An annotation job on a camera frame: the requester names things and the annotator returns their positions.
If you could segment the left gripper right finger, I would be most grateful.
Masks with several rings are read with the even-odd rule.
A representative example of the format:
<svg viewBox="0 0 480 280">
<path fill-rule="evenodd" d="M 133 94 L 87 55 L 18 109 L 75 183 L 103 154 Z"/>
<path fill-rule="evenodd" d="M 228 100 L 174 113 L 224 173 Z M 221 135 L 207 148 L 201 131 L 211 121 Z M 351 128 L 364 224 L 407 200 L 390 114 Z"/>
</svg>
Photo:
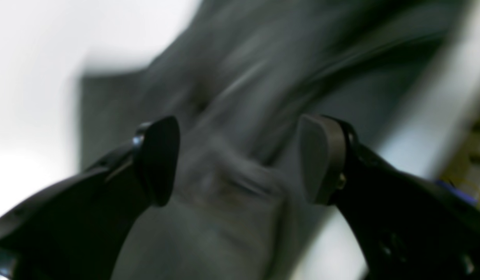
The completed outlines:
<svg viewBox="0 0 480 280">
<path fill-rule="evenodd" d="M 397 170 L 339 119 L 302 115 L 297 142 L 306 199 L 339 209 L 369 280 L 480 280 L 480 211 L 468 199 Z"/>
</svg>

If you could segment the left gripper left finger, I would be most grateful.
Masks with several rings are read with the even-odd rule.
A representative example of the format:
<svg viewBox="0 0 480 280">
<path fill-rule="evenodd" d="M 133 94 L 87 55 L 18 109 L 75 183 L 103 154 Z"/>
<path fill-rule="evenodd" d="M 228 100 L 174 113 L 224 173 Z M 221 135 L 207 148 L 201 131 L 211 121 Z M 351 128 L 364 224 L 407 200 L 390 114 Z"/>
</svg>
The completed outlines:
<svg viewBox="0 0 480 280">
<path fill-rule="evenodd" d="M 0 217 L 0 275 L 8 280 L 109 280 L 139 216 L 167 205 L 179 158 L 173 116 L 83 172 L 23 200 Z"/>
</svg>

